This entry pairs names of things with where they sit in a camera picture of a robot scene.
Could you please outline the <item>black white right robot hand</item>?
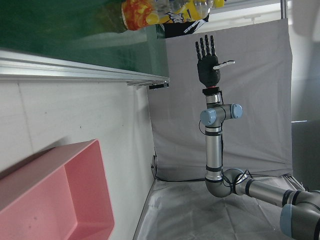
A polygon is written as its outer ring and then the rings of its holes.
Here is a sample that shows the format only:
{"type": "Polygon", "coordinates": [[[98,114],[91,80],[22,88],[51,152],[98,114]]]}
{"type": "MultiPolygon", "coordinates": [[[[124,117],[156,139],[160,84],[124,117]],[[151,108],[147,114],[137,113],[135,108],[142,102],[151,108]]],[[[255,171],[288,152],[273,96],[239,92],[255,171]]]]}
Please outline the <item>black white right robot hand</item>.
{"type": "Polygon", "coordinates": [[[214,37],[206,34],[195,42],[197,54],[197,72],[199,81],[206,87],[215,87],[220,79],[220,69],[235,64],[235,60],[219,62],[215,51],[214,37]]]}

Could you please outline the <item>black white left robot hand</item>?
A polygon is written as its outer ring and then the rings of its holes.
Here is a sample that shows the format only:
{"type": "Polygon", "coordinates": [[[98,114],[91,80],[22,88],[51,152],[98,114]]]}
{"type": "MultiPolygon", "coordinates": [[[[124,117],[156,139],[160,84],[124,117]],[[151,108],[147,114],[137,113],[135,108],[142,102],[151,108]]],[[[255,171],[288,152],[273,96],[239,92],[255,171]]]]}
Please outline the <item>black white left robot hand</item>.
{"type": "Polygon", "coordinates": [[[294,31],[313,42],[320,41],[320,1],[293,0],[292,25],[294,31]]]}

